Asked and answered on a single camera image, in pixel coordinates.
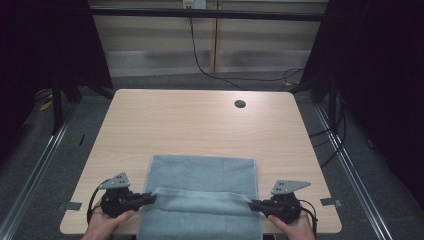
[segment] blue towel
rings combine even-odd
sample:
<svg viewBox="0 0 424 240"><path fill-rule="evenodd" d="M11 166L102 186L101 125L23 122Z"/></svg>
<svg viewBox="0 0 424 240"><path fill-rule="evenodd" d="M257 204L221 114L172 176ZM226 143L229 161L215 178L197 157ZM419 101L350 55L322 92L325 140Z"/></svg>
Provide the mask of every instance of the blue towel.
<svg viewBox="0 0 424 240"><path fill-rule="evenodd" d="M252 159L156 155L145 192L157 195L144 206L137 239L262 239Z"/></svg>

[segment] hand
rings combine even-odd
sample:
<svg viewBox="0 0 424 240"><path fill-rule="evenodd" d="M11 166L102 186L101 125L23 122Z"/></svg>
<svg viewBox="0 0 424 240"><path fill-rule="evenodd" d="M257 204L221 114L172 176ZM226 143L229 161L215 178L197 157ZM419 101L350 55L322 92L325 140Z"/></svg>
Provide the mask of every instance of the hand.
<svg viewBox="0 0 424 240"><path fill-rule="evenodd" d="M97 207L94 207L93 215L82 240L106 240L119 227L119 224L127 221L135 213L133 210L129 210L117 218L109 217L99 207L100 201L96 204Z"/></svg>
<svg viewBox="0 0 424 240"><path fill-rule="evenodd" d="M290 240L315 240L308 214L305 211L302 211L299 218L291 224L285 224L273 215L269 215L268 219L281 229Z"/></svg>

